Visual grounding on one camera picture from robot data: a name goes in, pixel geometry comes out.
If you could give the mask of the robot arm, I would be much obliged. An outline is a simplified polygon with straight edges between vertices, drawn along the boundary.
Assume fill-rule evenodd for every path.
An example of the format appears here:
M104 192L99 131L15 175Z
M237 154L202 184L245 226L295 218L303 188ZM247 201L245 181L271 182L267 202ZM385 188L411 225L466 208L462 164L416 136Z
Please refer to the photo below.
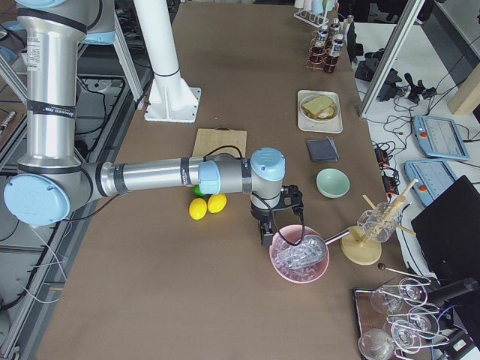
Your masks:
M283 183L285 157L261 148L249 158L206 154L148 163L84 163L74 154L77 48L123 45L112 1L19 1L27 32L27 150L4 188L4 203L20 221L40 227L69 218L102 197L198 185L204 194L250 195L261 242L276 233L277 212L302 216L299 189Z

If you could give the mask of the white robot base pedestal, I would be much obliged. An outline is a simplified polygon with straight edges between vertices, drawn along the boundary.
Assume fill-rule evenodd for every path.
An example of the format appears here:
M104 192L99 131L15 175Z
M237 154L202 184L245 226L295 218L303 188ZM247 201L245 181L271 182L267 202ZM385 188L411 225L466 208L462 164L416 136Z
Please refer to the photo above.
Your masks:
M145 120L195 122L201 89L182 78L167 3L139 0L134 6L154 74Z

